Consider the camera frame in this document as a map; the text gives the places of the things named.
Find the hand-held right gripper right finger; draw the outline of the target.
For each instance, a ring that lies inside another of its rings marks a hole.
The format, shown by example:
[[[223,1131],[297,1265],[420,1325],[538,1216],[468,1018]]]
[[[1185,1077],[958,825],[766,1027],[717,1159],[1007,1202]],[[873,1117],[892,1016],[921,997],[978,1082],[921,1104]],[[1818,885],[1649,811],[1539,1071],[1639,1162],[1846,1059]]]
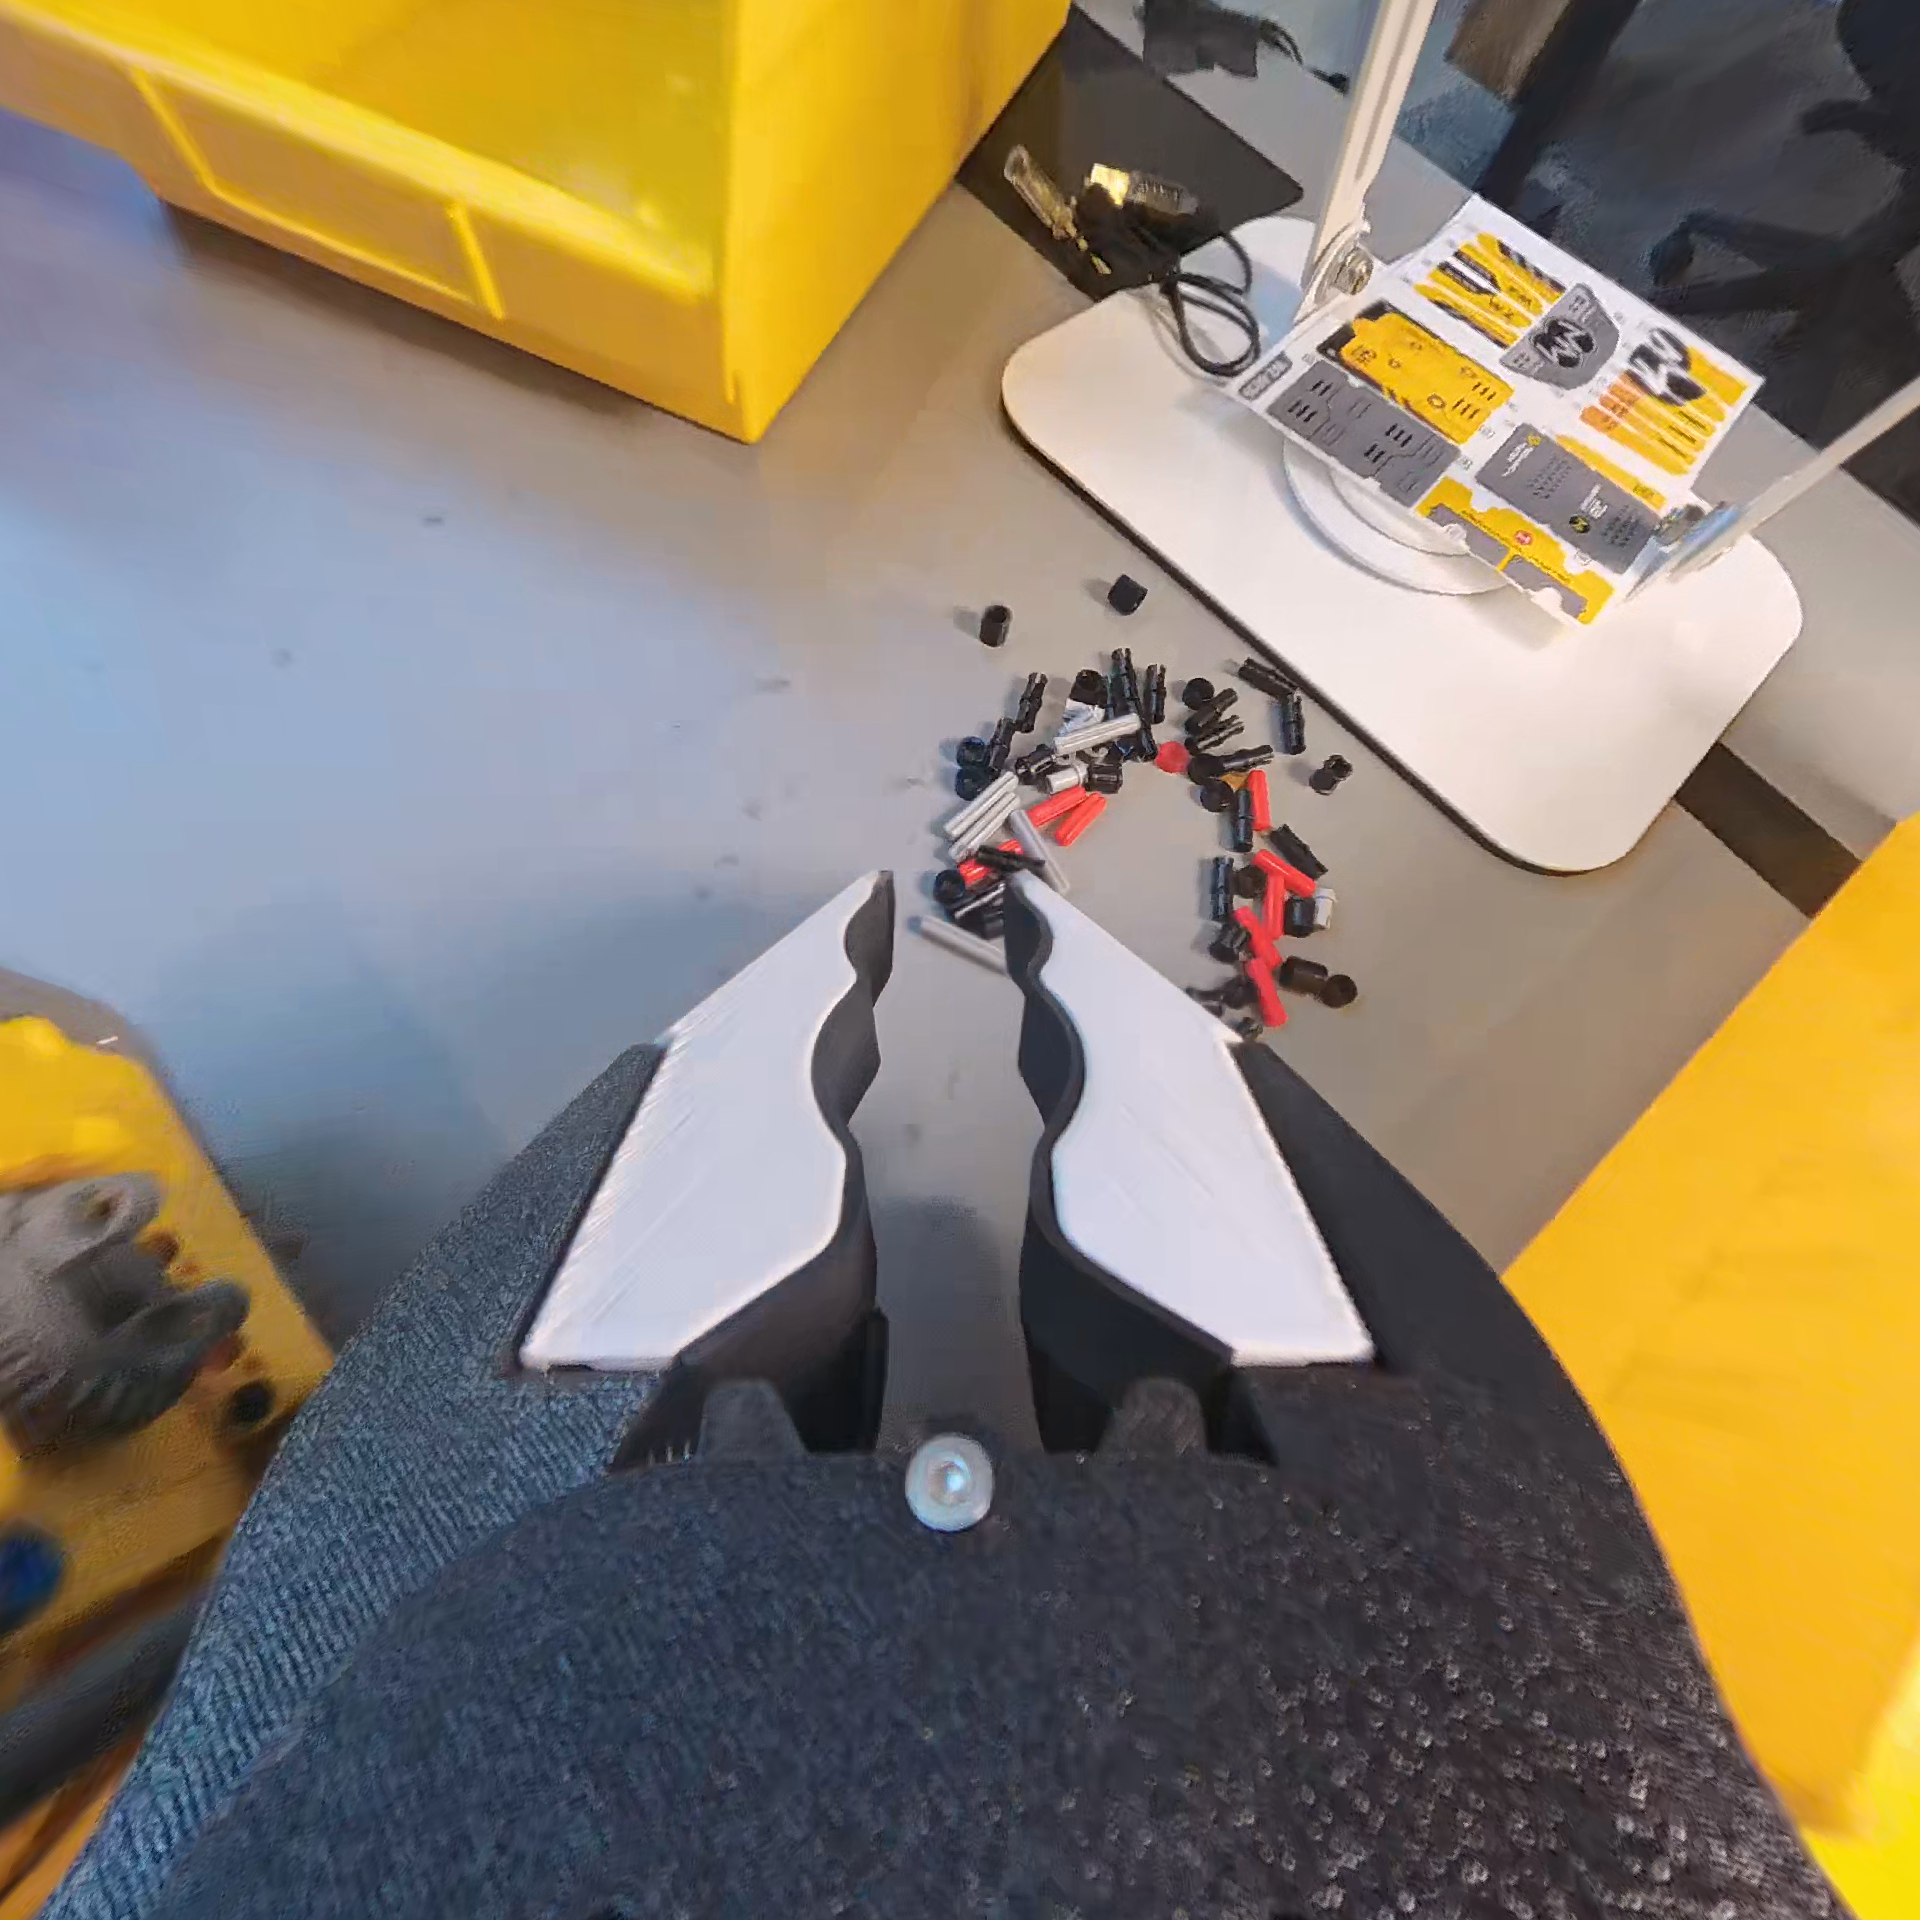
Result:
[[[1005,961],[1039,1116],[1029,1348],[1068,1373],[1372,1363],[1230,1028],[1046,885],[1010,893]]]

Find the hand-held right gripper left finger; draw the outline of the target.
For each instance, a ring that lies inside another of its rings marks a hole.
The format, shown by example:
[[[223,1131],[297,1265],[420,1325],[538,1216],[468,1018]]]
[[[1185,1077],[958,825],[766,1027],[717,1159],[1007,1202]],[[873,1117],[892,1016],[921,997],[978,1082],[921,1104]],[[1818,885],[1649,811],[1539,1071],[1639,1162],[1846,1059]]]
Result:
[[[857,875],[657,1043],[519,1343],[525,1371],[827,1356],[875,1304],[850,1123],[881,1068],[895,881]]]

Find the small red black parts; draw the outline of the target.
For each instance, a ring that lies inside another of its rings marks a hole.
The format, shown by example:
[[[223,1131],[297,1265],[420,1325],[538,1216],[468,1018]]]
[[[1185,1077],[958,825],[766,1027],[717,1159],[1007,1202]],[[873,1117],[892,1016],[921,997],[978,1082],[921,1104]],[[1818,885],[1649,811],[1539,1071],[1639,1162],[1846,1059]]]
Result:
[[[1356,1005],[1358,980],[1305,951],[1337,893],[1281,810],[1305,749],[1305,701],[1283,672],[1179,675],[1127,641],[1005,669],[989,724],[945,747],[954,805],[918,937],[1001,973],[1027,885],[1173,963],[1231,1041],[1271,1041],[1293,1001]]]

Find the yellow toy block robot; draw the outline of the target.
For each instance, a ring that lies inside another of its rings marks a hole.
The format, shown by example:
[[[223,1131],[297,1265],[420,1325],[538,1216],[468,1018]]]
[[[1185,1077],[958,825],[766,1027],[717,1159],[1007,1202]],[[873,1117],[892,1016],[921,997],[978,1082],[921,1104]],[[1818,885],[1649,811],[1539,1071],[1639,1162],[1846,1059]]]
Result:
[[[153,1712],[330,1365],[161,1082],[6,1020],[4,1823]]]

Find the grey desk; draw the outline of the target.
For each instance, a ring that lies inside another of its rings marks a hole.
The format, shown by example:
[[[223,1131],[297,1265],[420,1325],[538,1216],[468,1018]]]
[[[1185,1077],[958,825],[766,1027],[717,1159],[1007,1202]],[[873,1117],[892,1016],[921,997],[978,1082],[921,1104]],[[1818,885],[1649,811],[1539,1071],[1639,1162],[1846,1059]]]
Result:
[[[1081,292],[964,186],[743,448],[164,210],[4,117],[4,964],[147,1043],[342,1338],[619,1050],[923,875],[1003,660],[1242,647],[1001,415]],[[1347,1016],[1281,1053],[1498,1267],[1916,811],[1916,523],[1639,849],[1545,879],[1339,721]]]

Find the yellow plastic bin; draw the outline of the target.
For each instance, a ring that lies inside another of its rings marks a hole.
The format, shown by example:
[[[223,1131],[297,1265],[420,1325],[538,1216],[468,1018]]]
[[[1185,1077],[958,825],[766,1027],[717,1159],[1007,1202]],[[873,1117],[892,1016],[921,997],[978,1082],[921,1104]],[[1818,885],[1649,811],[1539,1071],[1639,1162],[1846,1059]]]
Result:
[[[1917,881],[1897,829],[1507,1269],[1735,1728],[1916,1916]]]
[[[4,2],[173,208],[756,443],[1068,2]]]

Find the yellow grey sticker sheet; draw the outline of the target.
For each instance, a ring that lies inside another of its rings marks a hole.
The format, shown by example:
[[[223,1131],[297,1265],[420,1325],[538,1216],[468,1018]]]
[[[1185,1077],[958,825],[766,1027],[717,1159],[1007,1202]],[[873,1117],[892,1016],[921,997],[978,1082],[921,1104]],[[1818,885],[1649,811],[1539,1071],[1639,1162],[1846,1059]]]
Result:
[[[1764,378],[1484,200],[1297,317],[1230,393],[1390,532],[1590,626],[1687,525]]]

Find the white stand pole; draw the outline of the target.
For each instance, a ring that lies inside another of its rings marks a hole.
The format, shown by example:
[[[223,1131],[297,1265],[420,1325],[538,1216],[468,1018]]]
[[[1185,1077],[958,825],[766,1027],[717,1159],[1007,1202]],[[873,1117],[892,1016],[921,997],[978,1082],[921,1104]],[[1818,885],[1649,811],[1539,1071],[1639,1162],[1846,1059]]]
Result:
[[[1724,500],[1713,512],[1706,512],[1674,546],[1665,577],[1677,583],[1715,565],[1741,539],[1754,538],[1767,522],[1775,519],[1838,469],[1846,466],[1858,452],[1873,448],[1892,427],[1913,417],[1917,410],[1917,389],[1920,379],[1909,379],[1858,424],[1842,431],[1830,447],[1825,447],[1749,500]]]
[[[1373,275],[1369,193],[1375,186],[1413,74],[1426,44],[1435,2],[1380,2],[1334,153],[1319,224],[1311,233],[1298,320],[1361,292]]]

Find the small metal clip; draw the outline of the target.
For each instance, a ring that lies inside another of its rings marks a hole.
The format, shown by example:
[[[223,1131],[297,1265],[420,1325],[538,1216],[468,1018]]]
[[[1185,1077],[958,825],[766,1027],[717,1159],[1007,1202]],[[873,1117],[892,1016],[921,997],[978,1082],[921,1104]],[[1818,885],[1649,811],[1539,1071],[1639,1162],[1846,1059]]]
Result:
[[[1115,224],[1127,233],[1164,239],[1193,228],[1203,201],[1182,184],[1113,164],[1093,164],[1074,193],[1050,177],[1027,147],[1012,147],[1001,179],[1042,231],[1081,251],[1093,251],[1093,231]]]

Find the black flat mat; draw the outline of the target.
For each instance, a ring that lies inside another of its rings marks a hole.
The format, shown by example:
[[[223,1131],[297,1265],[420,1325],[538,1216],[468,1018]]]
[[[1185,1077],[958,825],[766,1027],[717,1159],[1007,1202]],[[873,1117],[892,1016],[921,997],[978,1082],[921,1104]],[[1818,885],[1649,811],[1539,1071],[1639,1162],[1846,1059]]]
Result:
[[[1225,224],[1289,213],[1302,201],[1293,177],[1157,76],[1093,16],[1069,7],[1066,25],[994,117],[958,184],[1074,292],[1098,301],[1113,287],[1055,240],[1003,177],[1022,147],[1055,186],[1079,186],[1094,163],[1140,167],[1198,193]]]

